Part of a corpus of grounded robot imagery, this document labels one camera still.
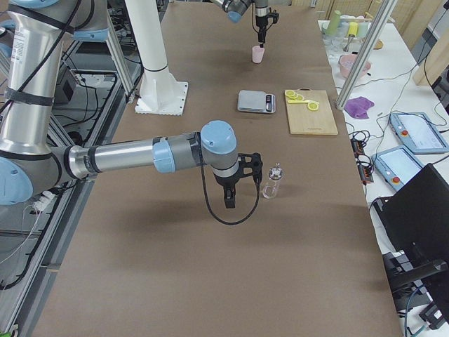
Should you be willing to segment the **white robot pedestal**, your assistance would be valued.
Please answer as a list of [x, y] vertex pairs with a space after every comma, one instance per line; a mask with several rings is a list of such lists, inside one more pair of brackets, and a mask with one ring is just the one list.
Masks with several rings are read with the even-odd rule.
[[155, 1], [126, 2], [144, 74], [135, 111], [180, 116], [187, 98], [187, 82], [171, 74]]

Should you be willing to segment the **wooden cutting board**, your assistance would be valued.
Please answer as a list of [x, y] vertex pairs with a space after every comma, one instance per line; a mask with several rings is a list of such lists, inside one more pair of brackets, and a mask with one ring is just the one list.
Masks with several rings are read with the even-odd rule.
[[328, 94], [320, 90], [296, 89], [305, 100], [319, 103], [317, 111], [310, 111], [307, 104], [288, 104], [286, 109], [290, 134], [303, 136], [336, 136], [337, 126], [330, 107]]

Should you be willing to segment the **pink bowl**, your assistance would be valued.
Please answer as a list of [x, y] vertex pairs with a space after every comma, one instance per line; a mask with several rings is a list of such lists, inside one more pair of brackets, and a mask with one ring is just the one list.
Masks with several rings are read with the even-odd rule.
[[[341, 55], [339, 60], [338, 60], [338, 65], [339, 65], [339, 69], [340, 69], [340, 74], [346, 79], [349, 76], [349, 73], [352, 69], [352, 67], [354, 66], [354, 63], [357, 59], [357, 55], [356, 54], [347, 54], [347, 55]], [[362, 70], [362, 72], [359, 74], [359, 77], [364, 77], [368, 71], [371, 68], [371, 62], [370, 61], [366, 61], [364, 68]]]

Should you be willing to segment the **near teach pendant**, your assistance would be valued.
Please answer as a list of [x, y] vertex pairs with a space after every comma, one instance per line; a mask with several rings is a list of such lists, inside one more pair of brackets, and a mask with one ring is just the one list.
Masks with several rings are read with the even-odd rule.
[[378, 152], [371, 159], [376, 171], [395, 191], [399, 191], [424, 167], [424, 164], [404, 145]]

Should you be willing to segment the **yellow plastic knife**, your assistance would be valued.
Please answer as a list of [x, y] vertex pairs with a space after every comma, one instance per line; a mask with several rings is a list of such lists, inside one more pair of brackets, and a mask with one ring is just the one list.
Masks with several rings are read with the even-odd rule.
[[309, 104], [312, 103], [310, 100], [287, 100], [288, 104]]

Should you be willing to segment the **silver kitchen scale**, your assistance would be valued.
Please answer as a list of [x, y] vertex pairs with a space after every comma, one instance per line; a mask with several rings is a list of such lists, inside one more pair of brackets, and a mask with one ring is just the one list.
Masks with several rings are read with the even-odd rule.
[[276, 96], [264, 91], [240, 90], [237, 110], [240, 112], [273, 114], [276, 111]]

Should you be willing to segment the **clear glass sauce bottle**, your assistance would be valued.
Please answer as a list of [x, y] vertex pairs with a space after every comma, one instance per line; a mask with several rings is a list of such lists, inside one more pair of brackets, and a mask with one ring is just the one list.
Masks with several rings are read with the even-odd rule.
[[262, 195], [266, 199], [273, 199], [277, 196], [281, 179], [283, 178], [283, 169], [280, 163], [276, 163], [269, 169], [268, 180], [262, 190]]

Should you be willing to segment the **green cup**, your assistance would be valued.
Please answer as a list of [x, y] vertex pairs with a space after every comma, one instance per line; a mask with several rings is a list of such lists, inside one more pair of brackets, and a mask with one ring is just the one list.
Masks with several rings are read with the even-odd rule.
[[337, 29], [340, 24], [340, 18], [341, 18], [341, 12], [339, 10], [334, 10], [332, 12], [332, 15], [330, 16], [330, 21], [328, 23], [327, 27], [327, 35], [329, 36], [335, 36]]

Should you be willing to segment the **purple cloth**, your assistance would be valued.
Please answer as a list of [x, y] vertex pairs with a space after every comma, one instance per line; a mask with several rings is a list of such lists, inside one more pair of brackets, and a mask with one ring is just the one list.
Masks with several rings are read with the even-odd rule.
[[368, 110], [374, 107], [375, 103], [365, 97], [349, 99], [344, 106], [347, 114], [355, 119], [368, 119]]

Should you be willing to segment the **black monitor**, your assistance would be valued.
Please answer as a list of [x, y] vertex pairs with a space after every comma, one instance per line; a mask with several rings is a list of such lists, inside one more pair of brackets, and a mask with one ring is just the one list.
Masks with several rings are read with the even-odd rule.
[[448, 183], [432, 164], [374, 207], [396, 251], [420, 263], [448, 262]]

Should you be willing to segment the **yellow cup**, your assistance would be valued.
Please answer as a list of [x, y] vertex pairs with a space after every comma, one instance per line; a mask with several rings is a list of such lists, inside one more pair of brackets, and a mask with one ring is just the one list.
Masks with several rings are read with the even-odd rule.
[[358, 32], [358, 23], [357, 22], [350, 22], [348, 26], [347, 36], [348, 37], [355, 37]]

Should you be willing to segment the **lemon slice stack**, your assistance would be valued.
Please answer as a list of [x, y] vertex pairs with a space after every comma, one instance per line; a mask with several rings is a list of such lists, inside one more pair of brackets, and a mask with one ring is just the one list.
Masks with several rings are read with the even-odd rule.
[[284, 95], [285, 95], [285, 97], [287, 97], [288, 101], [294, 101], [294, 102], [304, 101], [304, 96], [299, 94], [295, 90], [291, 90], [291, 89], [285, 90]]

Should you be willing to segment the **far teach pendant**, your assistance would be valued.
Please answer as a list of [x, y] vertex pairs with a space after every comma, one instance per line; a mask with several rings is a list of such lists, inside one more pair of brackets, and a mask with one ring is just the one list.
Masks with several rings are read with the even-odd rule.
[[447, 142], [425, 113], [391, 113], [390, 123], [399, 140], [413, 154], [443, 154], [448, 152]]

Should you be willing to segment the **aluminium frame post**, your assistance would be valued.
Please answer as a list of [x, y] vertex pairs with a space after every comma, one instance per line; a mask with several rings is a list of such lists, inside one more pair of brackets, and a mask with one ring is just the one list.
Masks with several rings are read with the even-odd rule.
[[379, 10], [371, 22], [370, 28], [366, 35], [365, 41], [363, 42], [360, 51], [357, 54], [357, 59], [352, 67], [349, 76], [344, 79], [343, 84], [340, 84], [340, 91], [335, 101], [335, 107], [338, 110], [343, 110], [346, 105], [349, 96], [351, 95], [353, 89], [355, 88], [356, 82], [358, 81], [359, 74], [362, 72], [366, 61], [368, 61], [374, 46], [379, 39], [384, 26], [386, 25], [389, 17], [391, 16], [397, 1], [387, 0], [382, 1]]

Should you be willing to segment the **pink plastic cup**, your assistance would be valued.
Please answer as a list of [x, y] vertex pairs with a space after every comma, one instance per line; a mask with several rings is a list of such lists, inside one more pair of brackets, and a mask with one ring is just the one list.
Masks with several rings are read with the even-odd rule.
[[260, 64], [264, 57], [264, 47], [254, 46], [252, 47], [252, 62], [255, 64]]

